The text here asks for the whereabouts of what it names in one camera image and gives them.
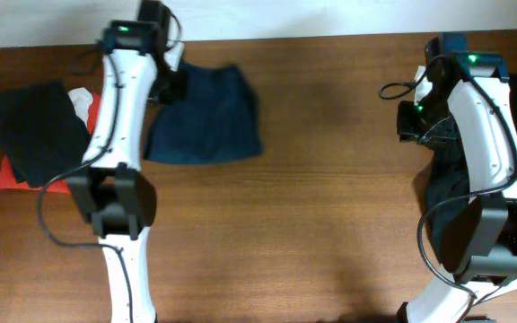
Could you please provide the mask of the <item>dark navy blue shorts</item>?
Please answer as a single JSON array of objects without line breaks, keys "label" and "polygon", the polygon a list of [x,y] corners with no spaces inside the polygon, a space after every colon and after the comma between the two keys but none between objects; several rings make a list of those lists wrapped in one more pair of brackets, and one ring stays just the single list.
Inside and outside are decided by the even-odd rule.
[{"label": "dark navy blue shorts", "polygon": [[257,157],[259,99],[236,65],[216,68],[180,62],[187,93],[160,110],[143,158],[171,165],[209,165]]}]

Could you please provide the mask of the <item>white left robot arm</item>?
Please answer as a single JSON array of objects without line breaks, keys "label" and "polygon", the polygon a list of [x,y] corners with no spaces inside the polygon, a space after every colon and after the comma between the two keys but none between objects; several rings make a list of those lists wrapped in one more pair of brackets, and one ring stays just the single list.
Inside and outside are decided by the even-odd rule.
[{"label": "white left robot arm", "polygon": [[101,105],[82,166],[67,176],[71,195],[105,258],[114,322],[155,322],[147,241],[154,186],[141,172],[140,144],[153,86],[181,74],[162,59],[168,30],[158,22],[113,21],[104,30]]}]

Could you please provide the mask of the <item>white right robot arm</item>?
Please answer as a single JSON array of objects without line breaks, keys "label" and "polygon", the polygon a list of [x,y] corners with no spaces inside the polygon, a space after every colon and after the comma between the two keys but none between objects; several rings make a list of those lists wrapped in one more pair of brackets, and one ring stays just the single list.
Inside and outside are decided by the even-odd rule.
[{"label": "white right robot arm", "polygon": [[399,137],[435,147],[458,141],[469,175],[465,208],[435,232],[433,279],[403,303],[399,322],[463,322],[479,303],[517,290],[517,134],[503,59],[429,56],[399,104]]}]

